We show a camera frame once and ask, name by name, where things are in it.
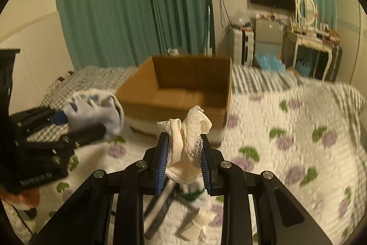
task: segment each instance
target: white lace fabric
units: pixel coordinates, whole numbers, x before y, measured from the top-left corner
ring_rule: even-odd
[[[183,122],[179,118],[157,122],[160,132],[170,135],[166,175],[180,184],[191,184],[201,177],[201,134],[208,134],[212,123],[204,111],[191,108]]]

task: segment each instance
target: bed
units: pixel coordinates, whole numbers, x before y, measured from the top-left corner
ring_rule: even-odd
[[[106,69],[86,67],[73,74],[65,75],[63,81],[56,81],[40,104],[61,108],[65,100],[77,90],[98,88],[114,91],[135,70],[135,67]],[[343,243],[361,221],[366,207],[367,154],[360,143],[359,122],[359,115],[365,105],[364,98],[355,88],[346,84],[329,84],[294,77],[290,73],[280,74],[239,65],[234,65],[232,68],[232,80],[232,103],[220,147],[225,159],[237,165],[241,164],[245,170],[256,173],[265,169],[272,170],[283,183],[289,185],[289,190],[314,217],[333,244]],[[337,141],[341,143],[340,146],[330,146],[334,145],[333,140],[336,141],[333,130],[325,129],[323,132],[320,129],[323,127],[316,125],[315,128],[318,128],[318,131],[310,127],[308,130],[310,133],[307,133],[314,139],[314,142],[311,142],[312,151],[308,149],[302,154],[305,145],[302,145],[302,142],[297,146],[294,145],[296,144],[294,138],[301,140],[302,138],[298,136],[303,134],[303,132],[295,132],[302,131],[301,129],[306,128],[309,123],[313,124],[313,122],[307,122],[306,125],[300,123],[301,129],[291,124],[294,123],[294,118],[299,119],[300,115],[309,113],[311,108],[306,105],[307,102],[312,103],[309,106],[314,107],[313,109],[323,110],[323,113],[316,111],[308,114],[324,116],[323,120],[313,119],[313,122],[327,122],[329,127],[337,128],[336,131],[339,134]],[[265,112],[265,107],[274,107],[274,112]],[[249,130],[254,127],[254,123],[258,124],[255,126],[256,129]],[[272,128],[274,124],[277,124],[275,130]],[[284,139],[287,130],[279,129],[287,124],[291,126],[288,131],[294,134],[293,137],[288,138],[288,141],[291,140],[291,145]],[[52,125],[32,135],[29,140],[57,140],[66,130],[67,125]],[[273,132],[270,132],[270,138],[267,135],[269,130]],[[78,149],[77,158],[74,160],[77,163],[74,164],[69,177],[41,188],[41,202],[37,207],[37,217],[27,221],[31,229],[39,231],[95,169],[102,168],[108,173],[124,169],[134,161],[140,160],[145,150],[155,146],[157,142],[155,137],[132,132],[128,126],[122,136],[125,139],[123,151],[108,143]],[[248,144],[257,148],[256,153],[260,158],[252,157],[252,160],[248,161],[247,155],[244,154]],[[276,159],[272,158],[274,151],[277,151]],[[292,157],[294,155],[302,157],[299,161],[302,161],[304,166],[298,169],[292,168],[293,165],[289,163],[292,159],[294,160],[289,156],[291,152],[293,152]],[[331,164],[325,162],[328,161],[324,159],[325,153],[332,161]],[[317,180],[313,177],[315,172],[319,175]],[[339,183],[328,185],[328,181]],[[222,203],[215,197],[211,200],[213,209],[219,217],[208,229],[208,244],[220,244]],[[13,210],[9,206],[6,206],[6,209],[10,219],[13,220],[13,227],[17,234],[24,242],[29,240],[28,231],[17,221]],[[191,244],[177,237],[177,230],[190,213],[190,209],[190,206],[174,202],[155,236],[146,243]],[[256,240],[254,222],[253,233]]]

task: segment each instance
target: cardboard box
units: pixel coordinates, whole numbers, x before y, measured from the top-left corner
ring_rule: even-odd
[[[157,121],[184,120],[199,105],[213,124],[209,141],[220,144],[231,74],[228,56],[153,56],[120,86],[116,97],[132,129],[147,134],[157,133]]]
[[[300,73],[293,67],[288,67],[287,70],[291,71],[295,77],[300,77]]]

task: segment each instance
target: wire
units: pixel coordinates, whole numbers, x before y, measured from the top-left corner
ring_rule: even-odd
[[[18,217],[19,217],[20,221],[23,223],[23,225],[27,228],[27,230],[30,232],[30,234],[31,234],[32,236],[34,236],[34,234],[32,233],[31,229],[28,227],[28,225],[25,223],[25,221],[23,220],[23,218],[22,218],[22,217],[21,217],[21,215],[19,214],[18,210],[17,210],[13,205],[11,205],[11,206],[13,207],[14,211],[15,211],[15,212],[16,212],[16,214],[18,215]]]
[[[224,10],[226,11],[228,21],[231,24],[231,26],[233,26],[231,20],[229,19],[229,16],[228,16],[228,13],[227,13],[227,9],[226,9],[226,5],[224,4],[224,0],[219,0],[219,9],[221,10],[221,26],[222,26],[222,28],[226,28],[227,27],[226,26],[226,21],[225,21],[225,18],[224,18],[222,3],[223,3]]]

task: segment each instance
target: clutter on dresser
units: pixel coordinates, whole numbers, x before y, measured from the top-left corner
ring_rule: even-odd
[[[302,15],[302,4],[312,8],[312,14]],[[340,36],[329,28],[326,19],[318,26],[318,7],[313,0],[296,0],[295,21],[287,21],[283,39],[281,59],[287,67],[292,66],[302,76],[334,82],[338,74],[342,49]],[[297,57],[298,47],[303,46],[317,51],[316,60]]]
[[[274,53],[258,56],[255,55],[254,66],[267,71],[286,72],[286,66],[280,59],[275,57]]]

